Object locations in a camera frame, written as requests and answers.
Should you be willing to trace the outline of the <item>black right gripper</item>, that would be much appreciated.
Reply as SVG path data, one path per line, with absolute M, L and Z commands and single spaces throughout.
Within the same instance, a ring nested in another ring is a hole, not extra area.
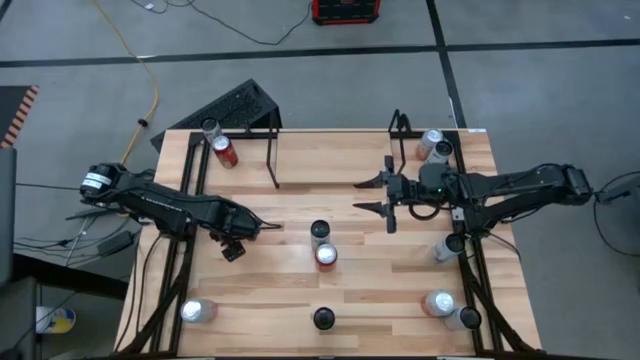
M 386 204 L 382 202 L 354 203 L 353 206 L 362 210 L 371 211 L 382 218 L 386 218 L 386 229 L 389 234 L 397 230 L 395 207 L 397 205 L 408 205 L 413 201 L 415 185 L 402 174 L 394 173 L 394 158 L 391 155 L 384 157 L 385 171 L 380 171 L 375 177 L 364 182 L 354 184 L 358 189 L 382 188 L 386 186 Z

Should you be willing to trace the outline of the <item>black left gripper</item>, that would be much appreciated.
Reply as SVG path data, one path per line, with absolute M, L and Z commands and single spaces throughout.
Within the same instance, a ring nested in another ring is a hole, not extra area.
M 282 224 L 260 222 L 246 207 L 230 202 L 215 202 L 214 215 L 209 229 L 216 241 L 254 241 L 261 230 L 281 229 Z

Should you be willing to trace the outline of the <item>white can black lid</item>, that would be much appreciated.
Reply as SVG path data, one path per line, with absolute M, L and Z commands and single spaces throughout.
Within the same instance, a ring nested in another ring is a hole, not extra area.
M 469 306 L 455 308 L 454 311 L 444 319 L 445 326 L 452 331 L 477 330 L 481 322 L 481 314 L 475 308 Z
M 444 263 L 457 257 L 464 251 L 465 240 L 456 234 L 450 234 L 432 247 L 431 257 L 436 263 Z
M 429 152 L 426 164 L 446 164 L 453 153 L 453 146 L 448 141 L 440 141 Z
M 316 220 L 310 226 L 311 247 L 314 251 L 330 242 L 330 225 L 324 220 Z

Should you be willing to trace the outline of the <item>red Coke Zero can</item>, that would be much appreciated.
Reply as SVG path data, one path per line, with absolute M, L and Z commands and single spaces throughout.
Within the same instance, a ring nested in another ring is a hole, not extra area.
M 213 140 L 212 149 L 224 168 L 230 169 L 238 164 L 238 155 L 228 137 L 224 135 L 216 137 Z

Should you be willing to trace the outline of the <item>pale pink can silver lid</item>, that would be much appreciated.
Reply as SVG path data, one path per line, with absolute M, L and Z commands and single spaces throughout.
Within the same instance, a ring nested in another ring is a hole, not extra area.
M 420 301 L 421 308 L 426 315 L 432 317 L 446 317 L 456 308 L 454 295 L 445 290 L 436 290 L 426 294 Z
M 218 305 L 211 300 L 193 298 L 182 304 L 180 315 L 188 323 L 207 323 L 216 317 L 217 308 Z

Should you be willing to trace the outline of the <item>red soda can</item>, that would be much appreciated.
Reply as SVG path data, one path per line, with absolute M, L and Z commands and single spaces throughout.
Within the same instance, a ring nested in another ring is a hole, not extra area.
M 315 251 L 315 262 L 320 272 L 332 271 L 336 265 L 337 258 L 337 249 L 330 243 L 319 245 Z

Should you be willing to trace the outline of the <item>pink white spindrift can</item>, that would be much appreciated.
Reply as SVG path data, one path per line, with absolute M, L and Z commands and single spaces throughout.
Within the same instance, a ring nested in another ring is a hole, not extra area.
M 443 134 L 439 129 L 429 129 L 423 133 L 416 147 L 416 157 L 424 161 L 431 150 L 443 140 Z

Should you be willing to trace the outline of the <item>white can blue band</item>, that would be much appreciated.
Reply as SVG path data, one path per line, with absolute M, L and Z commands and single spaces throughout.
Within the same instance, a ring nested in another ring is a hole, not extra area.
M 318 330 L 330 330 L 336 320 L 335 313 L 328 307 L 320 307 L 313 314 L 313 323 Z

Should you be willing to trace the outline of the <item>black power adapter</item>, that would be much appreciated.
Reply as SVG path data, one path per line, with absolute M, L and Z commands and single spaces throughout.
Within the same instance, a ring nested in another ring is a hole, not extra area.
M 134 235 L 129 231 L 123 231 L 120 234 L 115 235 L 108 240 L 100 243 L 97 246 L 98 256 L 107 257 L 112 254 L 118 253 L 131 246 L 133 242 Z

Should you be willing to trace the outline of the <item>red black box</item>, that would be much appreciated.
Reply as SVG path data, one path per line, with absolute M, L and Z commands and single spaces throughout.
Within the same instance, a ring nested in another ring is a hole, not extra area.
M 381 0 L 312 0 L 312 19 L 318 25 L 372 23 Z

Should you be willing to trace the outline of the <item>grey floor stand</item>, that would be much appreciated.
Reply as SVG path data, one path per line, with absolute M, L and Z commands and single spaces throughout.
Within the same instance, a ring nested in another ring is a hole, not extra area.
M 623 174 L 612 179 L 596 193 L 596 201 L 606 204 L 634 194 L 640 196 L 640 172 Z

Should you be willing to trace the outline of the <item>grey cabinet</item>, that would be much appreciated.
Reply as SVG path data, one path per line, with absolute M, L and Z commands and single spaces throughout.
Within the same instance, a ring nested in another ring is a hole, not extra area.
M 11 280 L 15 226 L 17 152 L 0 149 L 0 288 Z

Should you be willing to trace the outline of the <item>black orange striped mat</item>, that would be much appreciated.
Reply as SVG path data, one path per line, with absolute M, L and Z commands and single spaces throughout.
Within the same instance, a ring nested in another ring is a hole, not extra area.
M 0 148 L 15 145 L 39 91 L 38 85 L 0 86 Z

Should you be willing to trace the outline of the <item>black left table frame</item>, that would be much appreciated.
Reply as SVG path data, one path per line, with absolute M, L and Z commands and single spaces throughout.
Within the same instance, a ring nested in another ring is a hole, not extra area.
M 156 180 L 190 194 L 228 197 L 275 222 L 279 194 L 267 166 L 268 140 L 263 136 L 233 144 L 240 162 L 223 168 L 200 135 L 183 130 L 167 133 L 156 168 Z M 263 300 L 278 280 L 276 245 L 279 231 L 262 232 L 245 245 L 246 254 L 228 262 L 208 231 L 197 229 L 187 241 L 160 236 L 155 227 L 142 231 L 135 252 L 136 269 L 125 300 L 116 360 L 169 360 L 180 356 L 254 354 L 255 332 L 242 310 Z M 188 323 L 182 304 L 204 298 L 218 305 L 207 323 Z

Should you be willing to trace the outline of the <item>black table frame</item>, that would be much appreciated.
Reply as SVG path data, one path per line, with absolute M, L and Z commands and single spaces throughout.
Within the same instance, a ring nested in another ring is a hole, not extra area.
M 403 167 L 406 164 L 406 154 L 404 142 L 405 140 L 416 140 L 419 136 L 422 135 L 422 132 L 411 132 L 410 130 L 389 130 L 389 136 L 393 140 L 397 140 L 400 148 L 400 158 L 401 158 L 401 166 L 398 173 L 401 172 Z M 444 136 L 447 141 L 452 141 L 453 146 L 453 159 L 454 169 L 462 174 L 466 174 L 466 167 L 462 149 L 461 135 L 459 131 L 456 130 L 445 130 Z M 462 217 L 460 216 L 460 220 L 452 220 L 453 231 L 456 235 L 462 234 L 463 230 L 467 230 L 467 226 L 464 223 Z M 459 255 L 459 267 L 462 276 L 463 282 L 463 290 L 465 300 L 468 302 L 468 305 L 471 307 L 475 307 L 476 305 L 482 307 L 482 310 L 486 313 L 483 315 L 483 319 L 488 326 L 488 333 L 490 335 L 492 347 L 485 348 L 483 343 L 481 330 L 472 330 L 472 342 L 474 346 L 475 354 L 478 356 L 489 356 L 489 353 L 496 353 L 494 356 L 506 356 L 505 354 L 511 352 L 523 352 L 527 349 L 524 349 L 520 345 L 511 345 L 511 340 L 515 340 L 514 336 L 517 335 L 514 329 L 508 326 L 507 329 L 505 326 L 508 325 L 506 319 L 497 317 L 498 309 L 493 303 L 493 294 L 491 290 L 491 284 L 489 280 L 488 267 L 486 265 L 485 253 L 482 246 L 482 240 L 480 235 L 469 235 L 467 240 L 467 245 L 471 249 L 471 255 Z M 508 343 L 509 349 L 505 349 L 504 341 Z
M 233 144 L 240 162 L 223 168 L 200 135 L 183 130 L 167 133 L 156 168 L 156 180 L 190 194 L 228 197 L 275 222 L 279 194 L 267 166 L 268 140 L 263 136 Z M 142 231 L 135 252 L 136 269 L 125 300 L 116 360 L 169 360 L 180 356 L 254 354 L 255 332 L 242 310 L 263 300 L 278 280 L 276 245 L 279 231 L 262 232 L 245 245 L 246 254 L 228 262 L 208 231 L 197 229 L 187 241 L 160 236 L 155 227 Z M 207 323 L 188 323 L 182 304 L 204 298 L 218 305 Z

